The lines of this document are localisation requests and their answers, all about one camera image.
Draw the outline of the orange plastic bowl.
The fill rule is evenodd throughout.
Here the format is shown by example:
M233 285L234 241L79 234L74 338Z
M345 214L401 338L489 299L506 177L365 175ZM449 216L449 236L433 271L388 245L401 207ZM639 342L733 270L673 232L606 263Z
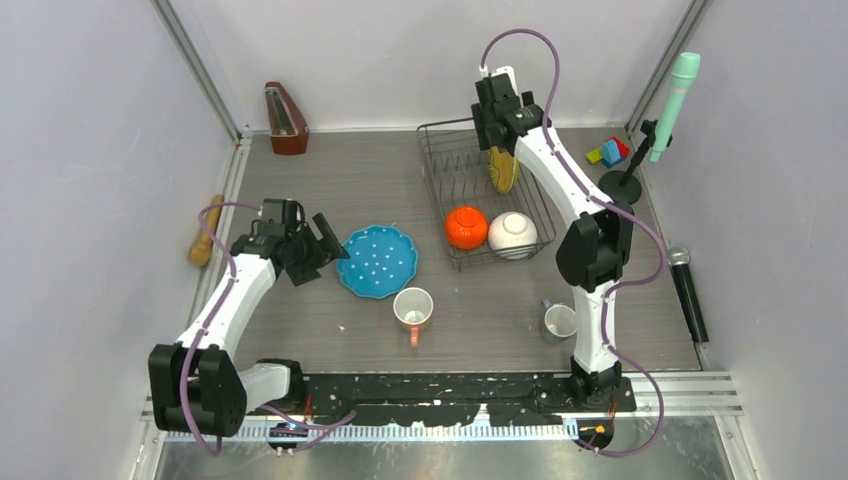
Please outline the orange plastic bowl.
M448 244L461 250L480 247L487 240L488 227L484 213L469 205L454 208L444 220Z

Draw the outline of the white bowl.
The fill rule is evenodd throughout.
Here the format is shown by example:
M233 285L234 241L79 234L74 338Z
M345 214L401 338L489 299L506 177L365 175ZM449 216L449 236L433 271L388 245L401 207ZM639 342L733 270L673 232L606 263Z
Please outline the white bowl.
M496 255L519 260L534 252L538 231L535 223L525 214L505 212L490 223L487 240Z

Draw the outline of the pink floral mug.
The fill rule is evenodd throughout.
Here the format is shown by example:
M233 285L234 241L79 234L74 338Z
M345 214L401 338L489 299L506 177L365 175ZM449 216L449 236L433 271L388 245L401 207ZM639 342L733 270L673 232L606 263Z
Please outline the pink floral mug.
M405 288L394 297L392 311L399 325L408 332L410 346L418 348L421 333L434 312L432 296L419 287Z

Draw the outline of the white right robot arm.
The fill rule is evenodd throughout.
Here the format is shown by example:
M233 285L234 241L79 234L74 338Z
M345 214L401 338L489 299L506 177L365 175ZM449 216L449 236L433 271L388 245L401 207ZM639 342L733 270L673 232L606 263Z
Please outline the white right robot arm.
M553 201L568 228L555 256L572 288L576 344L566 390L584 410L596 410L621 384L614 353L615 301L630 256L632 210L616 204L588 178L544 119L529 92L519 94L507 71L482 74L472 116L479 145L506 151Z

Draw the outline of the grey mug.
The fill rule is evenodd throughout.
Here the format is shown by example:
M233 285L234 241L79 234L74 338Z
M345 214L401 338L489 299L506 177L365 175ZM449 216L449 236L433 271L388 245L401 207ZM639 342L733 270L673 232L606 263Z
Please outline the grey mug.
M549 300L543 300L541 308L540 334L544 341L559 344L576 334L577 315L573 308Z

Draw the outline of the black wire dish rack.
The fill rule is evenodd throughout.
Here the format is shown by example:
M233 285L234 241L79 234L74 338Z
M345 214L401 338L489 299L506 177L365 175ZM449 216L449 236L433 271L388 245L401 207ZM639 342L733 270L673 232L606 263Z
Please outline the black wire dish rack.
M525 167L519 168L516 183L508 193L497 191L491 179L489 154L479 149L470 118L425 123L415 129L422 177L437 229L445 234L444 221L457 207L471 206L486 219L517 212L526 215L537 230L537 240L522 249L493 249L487 242L473 250L462 250L441 239L452 266L461 271L506 260L520 251L527 259L537 255L557 236L555 222L538 181Z

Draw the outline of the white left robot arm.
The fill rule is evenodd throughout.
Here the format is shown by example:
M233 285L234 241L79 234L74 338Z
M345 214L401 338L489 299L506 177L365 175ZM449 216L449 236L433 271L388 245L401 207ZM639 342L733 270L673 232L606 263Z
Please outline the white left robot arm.
M199 316L148 356L152 413L166 432L232 437L266 405L284 414L307 400L299 362L263 359L238 370L234 353L260 300L281 276L301 286L349 254L321 213L307 217L292 199L266 199L247 234L224 251L227 271Z

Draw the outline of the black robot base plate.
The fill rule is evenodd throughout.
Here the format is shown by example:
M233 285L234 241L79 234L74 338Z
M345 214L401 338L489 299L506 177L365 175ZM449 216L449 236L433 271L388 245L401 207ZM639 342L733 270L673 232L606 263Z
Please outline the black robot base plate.
M271 407L307 414L319 424L356 414L357 426L552 425L559 414L630 413L637 404L629 379L583 397L567 373L309 374Z

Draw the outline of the round woven bamboo mat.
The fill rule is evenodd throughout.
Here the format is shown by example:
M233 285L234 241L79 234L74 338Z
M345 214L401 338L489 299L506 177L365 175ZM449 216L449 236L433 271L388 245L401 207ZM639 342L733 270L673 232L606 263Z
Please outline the round woven bamboo mat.
M489 150L488 170L497 192L508 194L519 177L520 164L508 151L492 147Z

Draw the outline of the blue plate with bamboo mat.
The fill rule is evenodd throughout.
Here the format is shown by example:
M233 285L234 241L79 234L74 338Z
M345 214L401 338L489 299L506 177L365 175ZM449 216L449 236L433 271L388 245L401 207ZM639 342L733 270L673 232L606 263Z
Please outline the blue plate with bamboo mat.
M412 238L391 225L356 230L342 243L349 256L336 261L341 284L354 295L385 299L417 274L419 253Z

